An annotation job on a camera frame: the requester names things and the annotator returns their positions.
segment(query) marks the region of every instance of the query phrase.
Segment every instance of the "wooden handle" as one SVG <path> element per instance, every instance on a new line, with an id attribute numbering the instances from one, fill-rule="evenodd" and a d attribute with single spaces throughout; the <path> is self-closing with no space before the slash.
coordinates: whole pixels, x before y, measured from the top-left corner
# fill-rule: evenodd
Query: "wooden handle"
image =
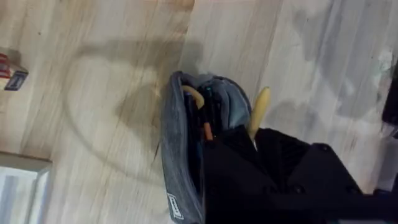
<path id="1" fill-rule="evenodd" d="M 253 112 L 251 113 L 251 119 L 248 126 L 248 133 L 252 140 L 256 136 L 261 120 L 264 117 L 264 114 L 266 113 L 266 109 L 269 104 L 270 94 L 271 94 L 270 89 L 268 87 L 264 87 L 261 90 L 254 104 Z"/>
<path id="2" fill-rule="evenodd" d="M 187 85 L 183 85 L 182 86 L 182 90 L 183 91 L 187 91 L 189 93 L 192 94 L 192 96 L 195 99 L 195 102 L 197 104 L 198 109 L 202 108 L 203 105 L 205 105 L 205 99 L 204 97 L 194 88 L 187 86 Z"/>

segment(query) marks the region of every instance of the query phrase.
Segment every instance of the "open pencil case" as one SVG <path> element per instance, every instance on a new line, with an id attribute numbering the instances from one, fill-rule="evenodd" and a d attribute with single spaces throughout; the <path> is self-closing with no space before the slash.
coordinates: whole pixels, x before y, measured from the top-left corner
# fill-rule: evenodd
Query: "open pencil case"
<path id="1" fill-rule="evenodd" d="M 198 109 L 183 86 L 203 95 Z M 175 223 L 203 223 L 200 164 L 206 141 L 203 123 L 209 123 L 215 137 L 250 120 L 251 106 L 234 81 L 214 75 L 193 77 L 175 72 L 167 85 L 162 110 L 162 162 L 170 216 Z"/>

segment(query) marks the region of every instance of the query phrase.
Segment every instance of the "cardboard box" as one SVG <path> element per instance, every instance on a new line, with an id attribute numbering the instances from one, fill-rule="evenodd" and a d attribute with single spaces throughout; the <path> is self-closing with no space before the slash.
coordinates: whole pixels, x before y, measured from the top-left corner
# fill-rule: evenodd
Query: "cardboard box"
<path id="1" fill-rule="evenodd" d="M 19 90 L 28 74 L 26 69 L 11 63 L 7 55 L 0 54 L 0 90 Z"/>

